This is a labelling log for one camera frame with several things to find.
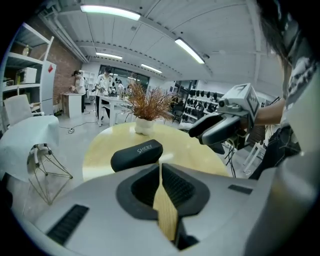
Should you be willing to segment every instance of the white lab coat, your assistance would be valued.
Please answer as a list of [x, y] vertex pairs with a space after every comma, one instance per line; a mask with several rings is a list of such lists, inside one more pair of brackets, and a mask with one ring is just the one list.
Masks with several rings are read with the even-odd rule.
[[101, 93], [100, 90], [97, 90], [97, 96], [105, 96], [111, 93], [113, 81], [114, 79], [112, 76], [109, 75], [109, 77], [106, 78], [105, 74], [100, 74], [95, 83], [98, 84], [101, 88], [104, 88], [105, 92]]
[[85, 94], [86, 93], [85, 79], [83, 77], [80, 77], [80, 79], [75, 80], [75, 89], [78, 94]]
[[122, 85], [122, 83], [118, 84], [118, 94], [124, 93], [125, 87]]

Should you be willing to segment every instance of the robotic arm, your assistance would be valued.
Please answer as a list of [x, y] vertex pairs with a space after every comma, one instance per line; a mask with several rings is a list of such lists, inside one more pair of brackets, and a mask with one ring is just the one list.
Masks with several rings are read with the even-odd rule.
[[[240, 150], [246, 135], [253, 129], [260, 107], [257, 94], [250, 83], [230, 89], [219, 101], [216, 112], [199, 119], [189, 130], [190, 137], [197, 137], [203, 145], [228, 141]], [[247, 130], [241, 129], [241, 120], [248, 122]]]

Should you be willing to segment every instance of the red sticker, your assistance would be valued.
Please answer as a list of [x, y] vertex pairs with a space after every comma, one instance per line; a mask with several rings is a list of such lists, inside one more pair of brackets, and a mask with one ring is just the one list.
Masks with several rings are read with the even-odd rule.
[[50, 67], [48, 68], [49, 73], [54, 70], [54, 68], [52, 67], [52, 65], [50, 64]]

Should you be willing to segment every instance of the ceiling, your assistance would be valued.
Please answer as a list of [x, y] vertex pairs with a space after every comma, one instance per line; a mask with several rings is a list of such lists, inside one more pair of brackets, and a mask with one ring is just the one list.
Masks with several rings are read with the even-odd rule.
[[[46, 15], [60, 23], [88, 61], [172, 80], [253, 83], [257, 91], [281, 93], [277, 58], [267, 53], [254, 0], [59, 0]], [[80, 4], [119, 7], [140, 13], [139, 21], [83, 13]], [[205, 61], [199, 64], [175, 43], [181, 37]], [[96, 52], [122, 56], [101, 58]], [[145, 64], [161, 74], [141, 67]]]

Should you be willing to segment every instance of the fluorescent light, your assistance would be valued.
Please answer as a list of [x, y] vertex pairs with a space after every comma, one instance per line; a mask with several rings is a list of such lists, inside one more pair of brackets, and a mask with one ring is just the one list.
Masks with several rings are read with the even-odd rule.
[[189, 46], [184, 42], [181, 38], [175, 40], [175, 42], [181, 46], [184, 50], [188, 52], [198, 63], [204, 64], [204, 60]]
[[117, 56], [117, 55], [112, 55], [112, 54], [107, 54], [107, 53], [102, 53], [102, 52], [96, 52], [95, 54], [100, 55], [100, 56], [104, 56], [104, 57], [110, 57], [110, 58], [122, 60], [122, 57]]
[[155, 68], [153, 68], [153, 67], [150, 67], [150, 66], [147, 66], [147, 65], [145, 65], [145, 64], [141, 64], [141, 66], [142, 67], [145, 67], [146, 69], [150, 69], [150, 70], [153, 70], [153, 71], [155, 71], [155, 72], [158, 72], [158, 73], [162, 73], [162, 71], [160, 71], [160, 70], [158, 70], [158, 69], [155, 69]]
[[124, 9], [119, 9], [115, 7], [109, 7], [109, 6], [102, 6], [102, 5], [81, 5], [81, 11], [85, 13], [100, 13], [100, 14], [112, 14], [112, 15], [118, 15], [122, 16], [125, 18], [129, 18], [132, 20], [139, 20], [140, 14], [124, 10]]
[[129, 79], [135, 80], [135, 81], [140, 81], [139, 79], [135, 79], [133, 77], [128, 76]]

